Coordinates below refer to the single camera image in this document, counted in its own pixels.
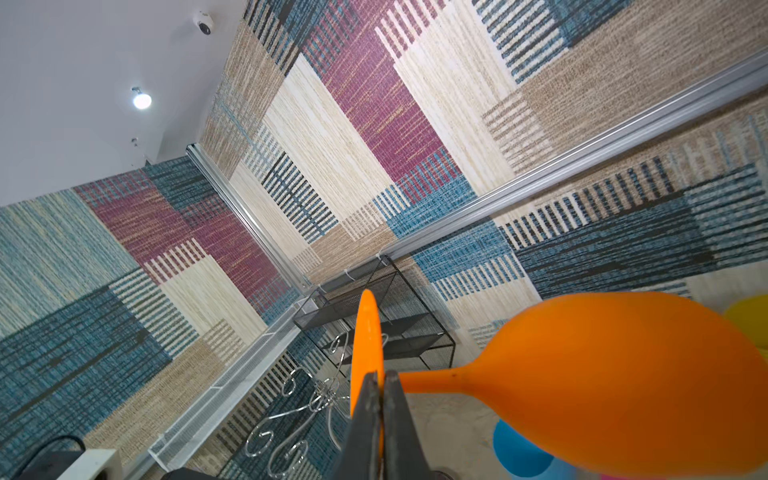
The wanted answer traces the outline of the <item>round ceiling spot light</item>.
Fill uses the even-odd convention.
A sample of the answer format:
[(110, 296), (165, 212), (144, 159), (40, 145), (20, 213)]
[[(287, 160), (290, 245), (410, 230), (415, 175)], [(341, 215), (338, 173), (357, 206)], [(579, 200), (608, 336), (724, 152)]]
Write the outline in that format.
[(131, 91), (134, 94), (132, 103), (136, 109), (146, 110), (152, 105), (152, 96), (144, 92), (140, 87), (133, 87)]

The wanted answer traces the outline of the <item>yellow plastic wine glass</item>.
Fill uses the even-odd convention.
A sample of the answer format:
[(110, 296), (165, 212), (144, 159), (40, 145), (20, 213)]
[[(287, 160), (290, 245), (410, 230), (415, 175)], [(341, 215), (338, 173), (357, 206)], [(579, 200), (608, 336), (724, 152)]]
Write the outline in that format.
[(724, 317), (748, 337), (759, 353), (767, 358), (767, 295), (740, 300), (726, 309)]

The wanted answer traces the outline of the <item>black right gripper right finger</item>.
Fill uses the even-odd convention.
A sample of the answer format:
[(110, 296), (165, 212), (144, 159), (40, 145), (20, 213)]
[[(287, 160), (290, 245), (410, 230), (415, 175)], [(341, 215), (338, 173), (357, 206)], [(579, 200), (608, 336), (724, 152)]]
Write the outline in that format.
[(386, 372), (383, 387), (383, 478), (430, 480), (430, 468), (399, 375)]

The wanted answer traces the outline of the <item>blue plastic wine glass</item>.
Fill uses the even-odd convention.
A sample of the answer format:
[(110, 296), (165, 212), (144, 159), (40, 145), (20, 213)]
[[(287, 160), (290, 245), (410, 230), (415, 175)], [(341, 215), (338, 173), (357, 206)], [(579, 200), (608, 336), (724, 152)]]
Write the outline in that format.
[(503, 420), (493, 432), (493, 450), (514, 479), (577, 479), (579, 470), (545, 452)]

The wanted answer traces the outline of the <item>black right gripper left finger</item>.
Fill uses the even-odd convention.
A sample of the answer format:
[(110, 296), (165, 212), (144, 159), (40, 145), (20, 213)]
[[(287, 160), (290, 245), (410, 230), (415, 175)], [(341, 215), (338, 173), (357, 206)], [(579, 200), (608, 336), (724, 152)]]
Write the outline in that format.
[(379, 478), (382, 446), (382, 394), (378, 374), (363, 378), (346, 441), (331, 478), (333, 480), (374, 480)]

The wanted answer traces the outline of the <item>orange plastic wine glass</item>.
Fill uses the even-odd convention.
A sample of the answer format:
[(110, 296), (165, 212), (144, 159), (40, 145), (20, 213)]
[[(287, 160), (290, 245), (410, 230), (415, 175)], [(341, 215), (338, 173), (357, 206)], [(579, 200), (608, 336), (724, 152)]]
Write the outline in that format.
[(743, 475), (767, 461), (767, 363), (731, 321), (660, 292), (579, 293), (510, 319), (465, 366), (388, 373), (360, 298), (351, 406), (399, 383), (474, 397), (537, 447), (619, 477)]

